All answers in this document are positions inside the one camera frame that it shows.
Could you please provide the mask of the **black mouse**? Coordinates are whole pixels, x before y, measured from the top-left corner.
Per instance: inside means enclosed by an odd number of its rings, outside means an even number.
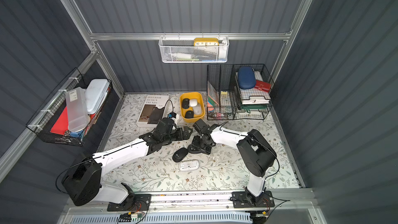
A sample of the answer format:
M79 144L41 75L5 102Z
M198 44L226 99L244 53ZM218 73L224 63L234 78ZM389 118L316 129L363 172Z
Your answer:
M201 154L202 151L200 148L193 146L192 144L187 147L188 153L191 154Z
M185 116L186 119L192 119L194 118L194 112L193 111L186 111Z
M190 108L190 99L188 99L188 98L184 98L183 100L182 100L182 102L181 102L181 107L183 108L183 109L189 109Z
M185 147L180 148L176 152L174 152L172 160L176 163L179 163L187 156L187 154L188 150Z

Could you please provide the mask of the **grey computer mouse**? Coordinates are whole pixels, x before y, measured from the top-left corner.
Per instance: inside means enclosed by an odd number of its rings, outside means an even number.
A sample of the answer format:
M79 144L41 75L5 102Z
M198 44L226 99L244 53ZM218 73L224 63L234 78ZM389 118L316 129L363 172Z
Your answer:
M193 107L193 112L195 115L202 115L202 107L200 105L196 105Z

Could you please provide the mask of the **white mouse blue accent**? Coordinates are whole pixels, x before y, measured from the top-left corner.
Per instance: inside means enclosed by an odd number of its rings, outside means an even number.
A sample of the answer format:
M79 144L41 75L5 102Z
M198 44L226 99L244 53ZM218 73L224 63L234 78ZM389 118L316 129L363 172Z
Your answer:
M197 99L190 99L189 100L189 106L190 107L196 107L198 105L198 100Z

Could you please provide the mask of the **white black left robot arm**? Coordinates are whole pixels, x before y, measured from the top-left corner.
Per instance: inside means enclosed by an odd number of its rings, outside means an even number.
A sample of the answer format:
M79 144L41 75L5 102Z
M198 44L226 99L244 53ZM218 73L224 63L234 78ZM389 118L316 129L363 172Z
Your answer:
M134 191L125 183L110 183L102 177L172 142L188 140L192 133L192 128L179 128L172 118L163 118L151 132L140 135L128 144L90 156L80 156L66 171L61 180L62 186L75 206L108 202L116 205L117 209L132 207L137 202Z

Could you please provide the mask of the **white mouse upside down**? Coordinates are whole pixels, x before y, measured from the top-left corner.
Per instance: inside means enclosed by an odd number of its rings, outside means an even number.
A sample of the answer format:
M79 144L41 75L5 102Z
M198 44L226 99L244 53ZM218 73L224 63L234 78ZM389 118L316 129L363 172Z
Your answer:
M179 163L179 170L182 172L190 172L199 169L199 160L188 160Z

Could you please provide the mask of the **yellow plastic storage box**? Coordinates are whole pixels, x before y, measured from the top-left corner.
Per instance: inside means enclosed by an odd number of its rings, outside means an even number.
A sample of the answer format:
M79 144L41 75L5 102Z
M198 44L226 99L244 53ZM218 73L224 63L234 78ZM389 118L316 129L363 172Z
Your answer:
M199 92L183 93L180 96L181 117L186 123L194 123L205 116L203 97Z

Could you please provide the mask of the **floral table mat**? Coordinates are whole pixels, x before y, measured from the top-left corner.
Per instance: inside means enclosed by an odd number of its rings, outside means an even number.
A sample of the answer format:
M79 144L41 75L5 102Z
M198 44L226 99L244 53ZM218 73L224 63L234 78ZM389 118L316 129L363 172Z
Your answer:
M125 96L105 150L127 144L149 132L148 128L141 128L136 124L146 97L145 94ZM278 161L267 172L266 188L300 187L271 114L264 120L233 120L226 123L225 128L242 132L256 129L277 152ZM194 171L181 171L179 164L172 160L172 155L190 143L181 141L164 146L158 152L117 167L103 179L116 184L126 183L135 192L239 190L246 187L249 171L239 151L222 144L213 147L210 155L188 154L185 160L198 160L199 168Z

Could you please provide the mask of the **blue glasses case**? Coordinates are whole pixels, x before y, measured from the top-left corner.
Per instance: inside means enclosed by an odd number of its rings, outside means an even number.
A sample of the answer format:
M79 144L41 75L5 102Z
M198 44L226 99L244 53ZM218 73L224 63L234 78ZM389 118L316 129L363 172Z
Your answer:
M239 88L243 90L252 89L257 83L255 71L250 66L241 66L238 70L237 79Z

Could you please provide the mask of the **red small wallet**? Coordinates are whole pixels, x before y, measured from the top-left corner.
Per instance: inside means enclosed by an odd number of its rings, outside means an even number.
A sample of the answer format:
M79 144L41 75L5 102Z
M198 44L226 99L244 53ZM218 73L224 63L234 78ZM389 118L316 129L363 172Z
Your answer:
M261 80L256 80L255 84L255 89L264 91L264 92L270 92L272 85L267 82L263 82Z

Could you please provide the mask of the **white plastic case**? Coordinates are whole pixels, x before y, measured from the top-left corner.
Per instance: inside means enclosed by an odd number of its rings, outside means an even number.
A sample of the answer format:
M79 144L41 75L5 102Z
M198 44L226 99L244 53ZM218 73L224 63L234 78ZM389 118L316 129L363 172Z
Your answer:
M99 109L107 89L109 81L107 79L93 79L85 91L87 112L89 115L95 114Z

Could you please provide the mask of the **yellow clock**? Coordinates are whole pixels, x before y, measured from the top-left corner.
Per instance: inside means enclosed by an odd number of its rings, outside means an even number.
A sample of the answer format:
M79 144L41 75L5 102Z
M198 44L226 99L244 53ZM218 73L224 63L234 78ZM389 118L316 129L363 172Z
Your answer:
M195 47L217 47L219 46L219 40L217 38L210 37L198 37L194 39Z

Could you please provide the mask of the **red folder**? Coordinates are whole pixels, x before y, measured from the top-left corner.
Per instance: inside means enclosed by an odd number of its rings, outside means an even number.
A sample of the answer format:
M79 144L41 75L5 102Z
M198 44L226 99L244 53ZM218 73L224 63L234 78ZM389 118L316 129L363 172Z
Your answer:
M59 134L59 135L65 135L67 136L67 133L75 138L82 138L84 135L84 130L81 130L79 132L72 132L68 129L68 117L67 117L67 107L63 110L62 114L56 121L56 123L53 125L53 127L50 130L51 133L53 134Z

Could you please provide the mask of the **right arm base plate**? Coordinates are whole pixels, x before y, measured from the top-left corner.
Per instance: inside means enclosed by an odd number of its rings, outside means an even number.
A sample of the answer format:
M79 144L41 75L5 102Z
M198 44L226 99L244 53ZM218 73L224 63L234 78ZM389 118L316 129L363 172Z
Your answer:
M270 191L263 191L258 197L248 191L232 192L230 201L233 202L234 208L271 208L275 206L273 195Z

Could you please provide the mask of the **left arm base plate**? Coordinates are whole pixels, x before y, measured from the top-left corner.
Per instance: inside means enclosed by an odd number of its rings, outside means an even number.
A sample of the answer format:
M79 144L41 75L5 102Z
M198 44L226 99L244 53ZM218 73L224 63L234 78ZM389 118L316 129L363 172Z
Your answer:
M129 195L120 204L109 203L107 207L108 212L136 212L143 211L146 212L149 209L151 203L151 194L137 194Z

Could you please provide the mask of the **white mesh wall basket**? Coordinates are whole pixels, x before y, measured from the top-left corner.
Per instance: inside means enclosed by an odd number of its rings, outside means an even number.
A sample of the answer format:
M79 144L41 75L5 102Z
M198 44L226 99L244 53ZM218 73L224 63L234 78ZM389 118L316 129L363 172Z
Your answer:
M230 41L218 39L217 47L195 47L194 39L160 37L159 49L164 63L226 63Z

